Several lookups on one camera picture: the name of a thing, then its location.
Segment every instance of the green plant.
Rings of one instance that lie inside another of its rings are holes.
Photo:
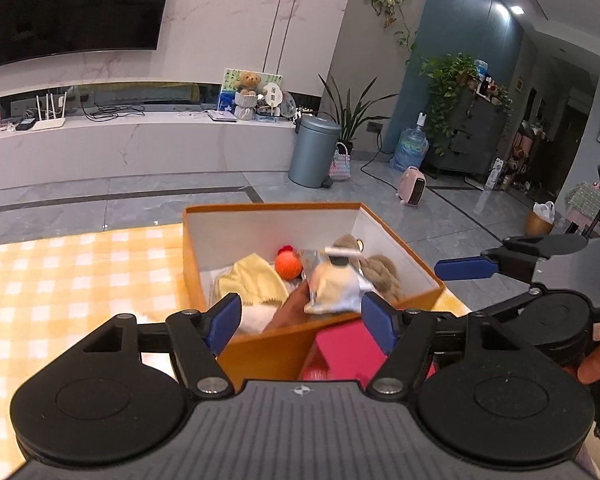
[[[509,97],[509,90],[507,90],[504,86],[498,86],[498,100],[506,112],[511,110],[513,101],[511,101],[511,97]]]
[[[331,115],[328,112],[323,113],[327,114],[331,119],[336,121],[341,126],[342,131],[340,133],[340,140],[342,142],[351,142],[353,140],[353,135],[356,133],[356,130],[360,126],[362,126],[362,124],[365,123],[365,121],[378,121],[383,119],[389,119],[388,116],[384,115],[365,115],[366,111],[371,105],[377,103],[378,101],[383,101],[385,99],[390,99],[391,97],[397,96],[397,94],[389,94],[378,99],[371,99],[369,101],[363,102],[362,99],[364,99],[369,90],[371,90],[371,87],[376,82],[376,79],[378,79],[377,77],[375,77],[373,81],[366,86],[365,90],[360,95],[360,98],[358,99],[358,102],[356,103],[354,108],[351,108],[351,89],[347,90],[347,98],[346,101],[343,102],[340,90],[338,89],[338,85],[336,84],[336,80],[332,76],[331,81],[333,82],[333,89],[335,90],[335,94],[338,97],[338,101],[336,102],[336,99],[334,99],[333,92],[331,91],[331,88],[328,85],[328,83],[322,78],[321,75],[318,75],[318,77],[320,78],[320,81],[322,81],[324,89],[326,90],[327,95],[331,99],[331,102],[333,102],[335,116]]]
[[[402,4],[404,0],[365,0],[371,3],[371,7],[376,12],[376,16],[384,14],[384,28],[391,27],[396,21],[395,11],[398,10],[400,13],[400,19],[402,21],[402,28],[404,30],[396,30],[394,36],[397,36],[397,41],[400,46],[403,46],[409,51],[409,57],[404,62],[408,65],[411,62],[411,57],[416,50],[415,37],[417,30],[413,30],[413,27],[407,25],[404,19],[404,13],[402,12]]]
[[[460,90],[477,76],[474,58],[460,53],[427,59],[420,73],[427,74],[431,79],[425,131],[432,140],[436,154],[442,155],[454,132],[448,123],[448,116],[458,104]]]

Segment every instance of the checkered tablecloth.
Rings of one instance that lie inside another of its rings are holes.
[[[583,215],[593,219],[600,209],[600,189],[595,189],[593,184],[581,182],[564,197],[567,208],[572,206]]]
[[[116,314],[161,322],[188,307],[181,224],[1,245],[0,479],[23,462],[9,405],[26,379]],[[445,291],[436,310],[466,307]],[[168,372],[164,357],[142,360]]]

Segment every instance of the orange box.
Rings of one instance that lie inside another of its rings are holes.
[[[361,203],[226,204],[188,207],[183,218],[183,268],[191,308],[207,310],[214,272],[257,253],[273,262],[280,247],[317,250],[344,234],[363,241],[364,255],[384,254],[408,294],[398,309],[432,309],[445,285],[369,208]],[[232,339],[218,362],[236,389],[245,379],[296,380],[318,330],[360,314]]]

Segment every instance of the teddy bear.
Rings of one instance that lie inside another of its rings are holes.
[[[238,81],[235,82],[234,88],[242,95],[256,95],[256,88],[260,84],[260,76],[255,72],[240,72]]]

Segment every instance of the dark gray cabinet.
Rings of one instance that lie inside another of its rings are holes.
[[[486,174],[491,169],[498,140],[509,116],[487,99],[465,90],[449,116],[454,135],[443,155],[432,147],[426,163],[436,170]]]

